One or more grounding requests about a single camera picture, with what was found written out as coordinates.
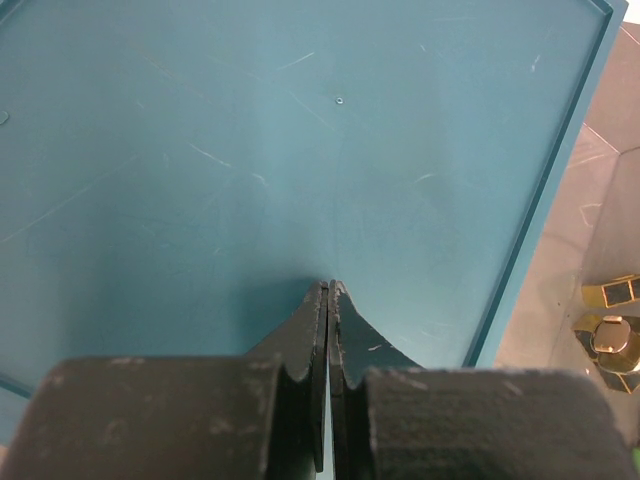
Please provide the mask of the teal drawer organizer box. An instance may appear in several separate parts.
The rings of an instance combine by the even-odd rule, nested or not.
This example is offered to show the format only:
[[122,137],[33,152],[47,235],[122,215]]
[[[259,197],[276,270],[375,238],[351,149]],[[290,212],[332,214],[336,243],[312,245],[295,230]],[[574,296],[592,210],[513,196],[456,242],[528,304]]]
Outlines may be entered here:
[[623,1],[5,1],[1,376],[239,354],[317,280],[490,365]]

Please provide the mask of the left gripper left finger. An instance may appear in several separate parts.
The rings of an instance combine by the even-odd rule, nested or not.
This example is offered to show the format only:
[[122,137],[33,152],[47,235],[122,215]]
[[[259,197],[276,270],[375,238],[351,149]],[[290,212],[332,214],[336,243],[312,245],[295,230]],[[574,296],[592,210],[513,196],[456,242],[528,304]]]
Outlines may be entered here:
[[86,357],[51,370],[5,479],[312,479],[324,467],[328,286],[239,356]]

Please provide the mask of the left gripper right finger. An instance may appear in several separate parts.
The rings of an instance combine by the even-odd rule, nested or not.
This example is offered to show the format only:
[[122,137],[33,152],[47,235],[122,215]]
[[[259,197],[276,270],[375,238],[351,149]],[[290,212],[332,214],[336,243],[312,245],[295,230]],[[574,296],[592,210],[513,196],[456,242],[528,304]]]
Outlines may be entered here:
[[338,479],[634,479],[630,448],[588,379],[566,371],[425,369],[328,293]]

